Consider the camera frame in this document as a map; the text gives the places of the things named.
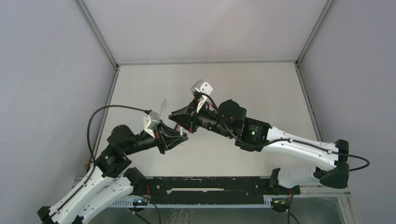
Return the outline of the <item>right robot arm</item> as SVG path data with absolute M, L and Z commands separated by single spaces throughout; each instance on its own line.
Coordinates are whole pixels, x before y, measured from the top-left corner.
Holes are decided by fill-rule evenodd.
M 334 189 L 344 189 L 349 180 L 345 140 L 335 143 L 312 141 L 284 132 L 269 123 L 248 118 L 247 110 L 233 100 L 222 102 L 217 109 L 209 103 L 193 100 L 176 110 L 169 119 L 195 133 L 198 128 L 235 140 L 235 146 L 248 152 L 275 152 L 305 161 L 301 167 L 275 168 L 270 189 L 282 194 L 298 185 L 320 183 Z

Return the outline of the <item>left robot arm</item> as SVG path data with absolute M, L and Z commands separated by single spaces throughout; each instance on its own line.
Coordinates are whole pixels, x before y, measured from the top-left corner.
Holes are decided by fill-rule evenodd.
M 118 125 L 108 137 L 108 146 L 86 176 L 59 202 L 41 207 L 37 214 L 43 224 L 87 224 L 102 210 L 131 193 L 145 191 L 146 178 L 138 168 L 130 168 L 128 158 L 151 148 L 160 153 L 188 140 L 187 134 L 160 122 L 154 134 L 134 134 L 127 125 Z

